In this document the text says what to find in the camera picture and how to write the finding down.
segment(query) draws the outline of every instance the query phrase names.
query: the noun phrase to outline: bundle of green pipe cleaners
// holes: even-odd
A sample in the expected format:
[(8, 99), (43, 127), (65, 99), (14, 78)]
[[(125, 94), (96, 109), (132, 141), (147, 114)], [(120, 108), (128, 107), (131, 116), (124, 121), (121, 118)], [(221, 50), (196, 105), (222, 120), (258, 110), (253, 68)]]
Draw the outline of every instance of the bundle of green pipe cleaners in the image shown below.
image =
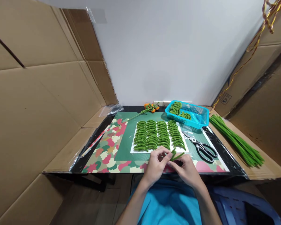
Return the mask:
[(230, 130), (220, 116), (212, 115), (211, 124), (233, 145), (248, 166), (261, 166), (264, 159), (259, 152)]

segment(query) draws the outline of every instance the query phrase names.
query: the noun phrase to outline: label on cardboard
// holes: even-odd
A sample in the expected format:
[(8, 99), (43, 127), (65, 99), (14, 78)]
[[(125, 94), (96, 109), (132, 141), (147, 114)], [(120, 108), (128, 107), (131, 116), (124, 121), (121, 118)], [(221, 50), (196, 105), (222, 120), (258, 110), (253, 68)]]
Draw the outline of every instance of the label on cardboard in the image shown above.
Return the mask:
[(227, 103), (229, 102), (229, 100), (230, 100), (231, 98), (232, 98), (232, 96), (226, 93), (226, 94), (224, 95), (223, 99), (221, 100), (221, 103), (224, 104), (224, 105), (227, 105)]

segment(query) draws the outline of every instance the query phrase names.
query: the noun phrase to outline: yellow wire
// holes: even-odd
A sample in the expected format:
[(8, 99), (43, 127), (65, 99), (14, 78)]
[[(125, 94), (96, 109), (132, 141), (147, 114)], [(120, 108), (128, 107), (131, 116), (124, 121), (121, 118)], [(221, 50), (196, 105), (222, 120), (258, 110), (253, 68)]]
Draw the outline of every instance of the yellow wire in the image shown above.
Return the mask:
[[(268, 5), (270, 7), (269, 9), (269, 12), (267, 14), (265, 14), (265, 11), (266, 11), (266, 5)], [(231, 84), (233, 83), (234, 81), (234, 77), (235, 75), (252, 59), (253, 55), (255, 54), (256, 50), (257, 50), (257, 47), (259, 45), (259, 42), (260, 42), (260, 37), (261, 37), (261, 34), (262, 32), (264, 31), (265, 29), (265, 26), (267, 26), (267, 28), (269, 29), (270, 33), (273, 34), (274, 31), (273, 31), (273, 25), (274, 25), (274, 22), (276, 20), (276, 16), (277, 16), (277, 13), (278, 11), (280, 10), (281, 8), (281, 0), (275, 0), (275, 2), (273, 4), (271, 4), (269, 2), (269, 0), (264, 0), (264, 3), (263, 3), (263, 6), (262, 6), (262, 16), (263, 16), (263, 24), (262, 26), (260, 27), (260, 29), (258, 30), (257, 34), (254, 36), (254, 38), (252, 39), (251, 43), (249, 44), (246, 52), (252, 52), (252, 55), (251, 57), (232, 75), (232, 79), (231, 79), (231, 82), (230, 84), (228, 85), (228, 87), (221, 91), (221, 93), (219, 94), (218, 98), (217, 98), (217, 101), (216, 103), (213, 105), (213, 109), (210, 111), (210, 113), (212, 113), (214, 111), (214, 108), (215, 106), (218, 104), (220, 98), (225, 94), (225, 91), (227, 91), (230, 87), (231, 87)], [(269, 21), (269, 18), (274, 15), (273, 19), (272, 19), (272, 22)]]

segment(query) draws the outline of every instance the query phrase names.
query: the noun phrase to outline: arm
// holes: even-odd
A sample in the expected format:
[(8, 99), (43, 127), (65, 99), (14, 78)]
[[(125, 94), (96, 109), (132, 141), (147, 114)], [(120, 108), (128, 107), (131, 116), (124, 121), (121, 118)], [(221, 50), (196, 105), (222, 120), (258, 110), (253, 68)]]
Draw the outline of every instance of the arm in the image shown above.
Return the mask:
[(190, 155), (183, 155), (178, 160), (182, 161), (182, 167), (172, 161), (169, 162), (169, 165), (177, 171), (178, 175), (187, 185), (194, 189), (200, 207), (202, 224), (222, 224), (207, 187), (202, 181)]
[(148, 190), (159, 180), (166, 164), (172, 158), (172, 155), (173, 154), (163, 146), (151, 152), (145, 174), (116, 225), (137, 224)]

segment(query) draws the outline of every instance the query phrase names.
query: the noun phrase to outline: clear plastic bag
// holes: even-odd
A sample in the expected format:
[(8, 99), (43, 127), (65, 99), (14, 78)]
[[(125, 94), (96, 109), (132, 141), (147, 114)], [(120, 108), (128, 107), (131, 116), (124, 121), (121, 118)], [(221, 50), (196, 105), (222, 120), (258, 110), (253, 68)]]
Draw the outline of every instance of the clear plastic bag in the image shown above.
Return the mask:
[(107, 115), (113, 115), (116, 114), (117, 112), (123, 111), (123, 105), (122, 104), (116, 104), (116, 105), (108, 105), (108, 106), (104, 106), (104, 108), (102, 109), (99, 117), (104, 117)]

